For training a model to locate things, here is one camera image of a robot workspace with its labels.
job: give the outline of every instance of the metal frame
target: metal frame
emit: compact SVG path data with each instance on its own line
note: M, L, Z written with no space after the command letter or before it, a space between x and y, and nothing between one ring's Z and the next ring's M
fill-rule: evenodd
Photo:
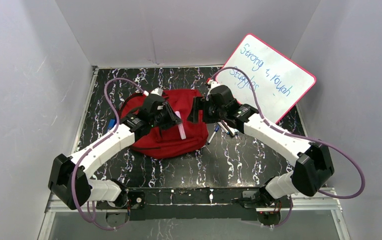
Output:
M209 66L175 66L173 68L196 68L196 67L222 67L221 65L209 65ZM88 91L88 95L86 98L85 108L83 110L83 114L79 121L79 126L76 132L74 144L72 146L71 153L76 151L77 144L80 139L80 134L82 132L83 122L86 118L87 109L89 106L89 102L91 100L93 88L95 86L95 81L98 76L98 71L100 69L108 69L108 67L98 68L96 67L94 69L94 72L92 74L92 79L90 83L90 88ZM303 126L304 133L307 135L307 130L303 121L302 116L300 116L301 123ZM322 190L333 193L336 195L335 188L333 187L324 187L321 188ZM332 213L332 217L335 222L335 226L339 235L340 240L350 240L350 234L348 232L347 226L344 221L344 217L342 215L342 207L339 199L332 198L325 196L321 193L315 194L313 197L307 197L302 194L292 195L294 207L292 208L293 211L314 211L314 210L330 210ZM38 235L38 240L48 240L49 235L51 233L52 225L54 222L55 214L56 213L65 213L65 212L76 212L77 210L70 210L57 196L53 195L51 193L47 207L45 209L45 216L42 222L41 230ZM105 212L105 213L126 213L127 210L125 209L106 209L106 210L100 210L97 209L97 212ZM256 211L259 212L271 212L272 209L270 208L256 208Z

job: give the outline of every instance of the pen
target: pen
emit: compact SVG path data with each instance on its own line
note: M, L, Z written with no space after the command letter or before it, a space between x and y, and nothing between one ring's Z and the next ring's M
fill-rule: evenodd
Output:
M214 138L214 134L216 134L217 131L218 131L219 129L220 129L219 125L217 125L217 126L214 128L214 133L211 135L210 139L208 140L207 145L210 145L211 140L213 140L213 138Z

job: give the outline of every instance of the gray wall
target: gray wall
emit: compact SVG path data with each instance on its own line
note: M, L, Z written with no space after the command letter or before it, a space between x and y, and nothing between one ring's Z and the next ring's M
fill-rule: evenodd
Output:
M0 239L37 238L52 159L71 151L90 79L54 0L0 0Z
M322 0L292 59L318 80L300 101L308 134L336 143L366 174L365 192L341 201L351 237L382 239L382 0ZM354 193L357 171L333 158L338 193Z
M319 0L56 0L92 65L222 65L247 33L291 56Z

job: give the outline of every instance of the blue object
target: blue object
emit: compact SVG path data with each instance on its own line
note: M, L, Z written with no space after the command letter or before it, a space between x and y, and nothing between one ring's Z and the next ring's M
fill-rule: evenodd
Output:
M116 119L110 119L110 122L108 123L107 132L110 131L114 125L116 125Z

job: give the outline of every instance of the red whiteboard frame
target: red whiteboard frame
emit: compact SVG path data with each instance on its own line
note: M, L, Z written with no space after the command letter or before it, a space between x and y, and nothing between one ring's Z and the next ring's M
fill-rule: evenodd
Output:
M311 74L309 71L305 70L304 68L302 68L301 66L299 66L298 64L296 64L294 61L292 61L290 58L288 58L287 56L283 55L281 52L277 51L276 49L274 49L272 46L268 45L265 41L259 39L257 36L255 36L254 34L252 33L249 33L247 35L245 35L245 37L239 42L239 44L236 46L235 50L232 52L232 55L236 52L236 50L238 50L238 47L239 45L241 45L241 43L244 41L244 39L248 36L248 35L251 35L253 37L255 37L257 40L259 40L260 42L264 43L266 46L268 46L269 48L273 49L275 52L279 53L281 56L283 56L284 58L286 58L287 60L289 60L290 62L292 62L295 66L299 67L301 70L305 71L306 73L308 73L310 76L312 76L314 78L314 82L313 84L303 93L303 95L301 95L301 97L294 103L292 104L292 106L282 115L282 117L276 122L278 123L280 120L282 120L282 118L287 114L289 113L289 110L291 110L295 104L297 104L297 102L313 87L313 85L316 83L317 79L316 79L316 76L314 76L313 74ZM228 60L225 62L225 64L223 65L223 67L228 63L228 61L230 60L230 58L232 57L232 55L228 58Z

